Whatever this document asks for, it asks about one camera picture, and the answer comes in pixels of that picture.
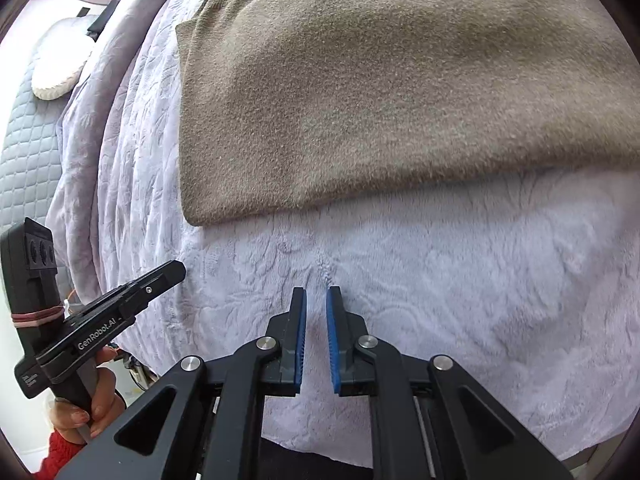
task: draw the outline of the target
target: white wall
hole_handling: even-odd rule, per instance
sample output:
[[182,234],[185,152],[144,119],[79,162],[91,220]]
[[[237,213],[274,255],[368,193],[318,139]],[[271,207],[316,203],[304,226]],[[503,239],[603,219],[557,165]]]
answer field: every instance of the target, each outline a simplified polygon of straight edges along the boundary
[[[89,6],[77,0],[31,0],[0,43],[0,145],[15,95],[30,60],[33,45],[46,30],[62,18],[76,16],[81,7],[99,14],[103,7]],[[22,357],[22,347],[11,323],[4,285],[0,294],[0,428],[26,465],[37,468],[46,452],[50,427],[45,416],[44,399],[26,399],[14,378],[14,366]]]

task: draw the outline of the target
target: brown sweater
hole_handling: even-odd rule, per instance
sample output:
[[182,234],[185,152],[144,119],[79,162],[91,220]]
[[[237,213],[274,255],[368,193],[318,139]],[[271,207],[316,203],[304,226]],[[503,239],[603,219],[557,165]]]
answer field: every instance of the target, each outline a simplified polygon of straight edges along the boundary
[[640,66],[598,0],[206,0],[177,36],[191,224],[640,162]]

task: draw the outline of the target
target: light blue quilted fabric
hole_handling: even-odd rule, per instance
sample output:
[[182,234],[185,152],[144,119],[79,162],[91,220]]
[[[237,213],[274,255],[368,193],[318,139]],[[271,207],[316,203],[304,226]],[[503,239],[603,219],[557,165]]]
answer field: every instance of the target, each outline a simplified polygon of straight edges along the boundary
[[[53,101],[42,101],[31,91],[31,76],[40,49],[51,34],[84,31],[95,16],[65,18],[55,23],[36,44],[24,74],[7,127],[0,155],[0,232],[30,217],[44,224],[45,216],[62,175],[56,122],[70,93]],[[58,269],[60,293],[72,288],[66,267]]]

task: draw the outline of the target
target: red knit sweater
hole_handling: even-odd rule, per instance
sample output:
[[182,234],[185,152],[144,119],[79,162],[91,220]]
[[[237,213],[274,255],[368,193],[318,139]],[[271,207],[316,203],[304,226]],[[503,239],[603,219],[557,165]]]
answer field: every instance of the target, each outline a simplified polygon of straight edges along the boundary
[[40,471],[33,474],[35,480],[53,480],[62,469],[82,449],[83,446],[67,442],[54,431],[49,437],[49,455],[42,461]]

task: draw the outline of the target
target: fingernail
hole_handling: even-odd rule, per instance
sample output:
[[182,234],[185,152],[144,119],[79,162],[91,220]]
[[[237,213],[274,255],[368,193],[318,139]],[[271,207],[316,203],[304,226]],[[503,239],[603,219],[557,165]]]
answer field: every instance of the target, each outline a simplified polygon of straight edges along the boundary
[[89,414],[83,410],[75,410],[71,413],[71,420],[80,426],[89,420]]

